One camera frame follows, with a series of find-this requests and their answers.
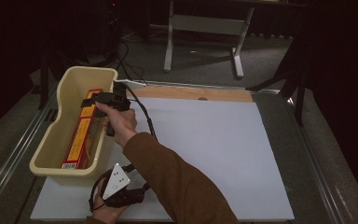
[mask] wooden edge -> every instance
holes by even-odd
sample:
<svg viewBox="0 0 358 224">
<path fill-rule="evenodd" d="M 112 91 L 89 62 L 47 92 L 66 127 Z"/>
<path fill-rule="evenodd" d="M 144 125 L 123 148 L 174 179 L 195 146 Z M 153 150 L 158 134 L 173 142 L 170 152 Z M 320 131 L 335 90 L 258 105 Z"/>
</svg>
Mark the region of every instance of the wooden edge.
<svg viewBox="0 0 358 224">
<path fill-rule="evenodd" d="M 168 86 L 146 86 L 135 90 L 138 97 L 169 99 L 210 100 L 231 102 L 253 102 L 250 92 L 246 90 L 222 90 L 213 88 L 189 88 Z"/>
</svg>

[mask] wrist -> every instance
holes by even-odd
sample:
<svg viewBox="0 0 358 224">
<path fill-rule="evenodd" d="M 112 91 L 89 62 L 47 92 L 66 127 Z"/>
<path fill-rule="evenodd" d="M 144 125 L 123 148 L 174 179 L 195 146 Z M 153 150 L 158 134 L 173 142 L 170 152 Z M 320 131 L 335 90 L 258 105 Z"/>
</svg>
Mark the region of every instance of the wrist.
<svg viewBox="0 0 358 224">
<path fill-rule="evenodd" d="M 117 143 L 121 145 L 122 148 L 127 145 L 127 142 L 137 134 L 136 131 L 127 131 L 125 132 L 120 139 L 117 140 Z"/>
<path fill-rule="evenodd" d="M 111 223 L 108 223 L 108 222 L 104 222 L 100 219 L 98 219 L 98 217 L 95 217 L 95 216 L 91 216 L 91 217 L 87 217 L 86 218 L 86 223 L 95 223 L 95 224 L 116 224 L 116 222 L 111 222 Z"/>
<path fill-rule="evenodd" d="M 117 215 L 115 213 L 112 213 L 109 215 L 107 215 L 107 214 L 92 214 L 91 217 L 94 218 L 95 220 L 100 221 L 101 223 L 116 224 L 116 221 L 118 220 L 120 215 Z"/>
</svg>

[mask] beige plastic basket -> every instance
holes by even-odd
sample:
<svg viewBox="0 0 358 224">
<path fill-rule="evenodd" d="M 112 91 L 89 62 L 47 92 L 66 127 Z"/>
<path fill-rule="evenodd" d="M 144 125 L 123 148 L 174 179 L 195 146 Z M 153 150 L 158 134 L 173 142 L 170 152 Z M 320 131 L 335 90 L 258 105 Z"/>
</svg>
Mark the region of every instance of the beige plastic basket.
<svg viewBox="0 0 358 224">
<path fill-rule="evenodd" d="M 110 150 L 103 150 L 103 125 L 96 133 L 91 158 L 87 169 L 61 169 L 62 159 L 80 113 L 81 103 L 91 89 L 111 91 L 117 71 L 110 68 L 75 66 L 63 75 L 58 89 L 58 115 L 48 127 L 42 141 L 30 161 L 35 175 L 50 176 L 62 185 L 89 185 L 105 171 Z"/>
</svg>

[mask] metal rail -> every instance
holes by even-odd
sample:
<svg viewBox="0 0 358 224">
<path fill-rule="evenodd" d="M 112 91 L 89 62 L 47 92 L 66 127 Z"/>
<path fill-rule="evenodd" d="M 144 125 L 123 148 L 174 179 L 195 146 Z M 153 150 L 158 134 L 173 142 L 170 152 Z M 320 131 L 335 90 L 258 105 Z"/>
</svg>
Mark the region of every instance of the metal rail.
<svg viewBox="0 0 358 224">
<path fill-rule="evenodd" d="M 307 160 L 310 164 L 310 171 L 313 175 L 313 178 L 315 179 L 316 187 L 318 188 L 319 193 L 321 194 L 321 198 L 324 202 L 324 206 L 326 208 L 327 215 L 330 217 L 331 223 L 344 224 L 345 223 L 344 217 L 339 211 L 339 208 L 337 207 L 337 202 L 333 197 L 332 191 L 327 181 L 324 178 L 324 174 L 315 156 L 310 140 L 307 137 L 304 128 L 300 127 L 298 125 L 298 122 L 296 121 L 295 112 L 294 112 L 295 104 L 293 103 L 291 98 L 288 99 L 287 104 L 285 104 L 285 107 L 287 109 L 290 119 L 296 125 L 297 133 L 300 136 L 300 139 L 305 146 L 305 150 L 307 153 Z"/>
<path fill-rule="evenodd" d="M 31 144 L 34 139 L 35 134 L 37 133 L 41 123 L 44 121 L 44 117 L 48 113 L 48 108 L 54 102 L 56 96 L 56 87 L 57 84 L 52 88 L 48 103 L 42 110 L 38 110 L 31 121 L 30 125 L 25 130 L 18 144 L 14 147 L 11 154 L 8 156 L 7 160 L 0 168 L 0 195 L 3 192 L 5 186 L 7 185 L 8 180 L 13 175 L 18 164 L 20 163 L 24 153 L 27 151 L 28 146 Z"/>
</svg>

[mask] black device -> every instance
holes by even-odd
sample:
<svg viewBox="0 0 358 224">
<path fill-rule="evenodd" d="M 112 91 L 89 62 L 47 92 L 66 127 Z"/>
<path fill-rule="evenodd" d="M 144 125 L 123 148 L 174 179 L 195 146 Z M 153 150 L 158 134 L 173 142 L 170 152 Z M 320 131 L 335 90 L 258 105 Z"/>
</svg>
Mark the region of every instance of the black device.
<svg viewBox="0 0 358 224">
<path fill-rule="evenodd" d="M 128 166 L 123 166 L 121 168 L 125 173 L 129 173 L 135 169 L 132 164 L 130 164 Z M 103 206 L 103 204 L 105 204 L 109 207 L 119 208 L 122 206 L 131 205 L 134 203 L 142 203 L 144 201 L 145 192 L 148 189 L 150 189 L 150 187 L 147 183 L 145 183 L 141 189 L 127 189 L 127 186 L 125 186 L 123 189 L 120 189 L 119 191 L 115 192 L 114 194 L 108 195 L 107 197 L 105 197 L 104 194 L 107 192 L 106 187 L 108 185 L 108 182 L 109 182 L 111 176 L 114 175 L 114 174 L 112 174 L 113 171 L 114 171 L 114 168 L 108 170 L 103 175 L 101 175 L 100 178 L 98 178 L 98 180 L 95 182 L 95 184 L 92 188 L 92 191 L 91 191 L 91 195 L 89 196 L 89 210 L 91 212 L 100 208 L 101 206 Z M 102 186 L 102 189 L 100 192 L 100 196 L 103 199 L 103 204 L 100 205 L 100 207 L 94 208 L 93 196 L 94 196 L 94 193 L 95 193 L 95 190 L 96 190 L 98 184 L 103 179 L 104 179 L 103 186 Z"/>
<path fill-rule="evenodd" d="M 89 99 L 83 100 L 82 107 L 90 106 L 95 102 L 109 105 L 118 111 L 126 111 L 130 109 L 131 102 L 127 99 L 127 85 L 121 82 L 114 82 L 113 92 L 99 92 L 93 93 Z M 106 114 L 99 110 L 95 111 L 95 117 L 102 118 Z M 115 130 L 109 123 L 106 130 L 106 135 L 115 136 Z"/>
</svg>

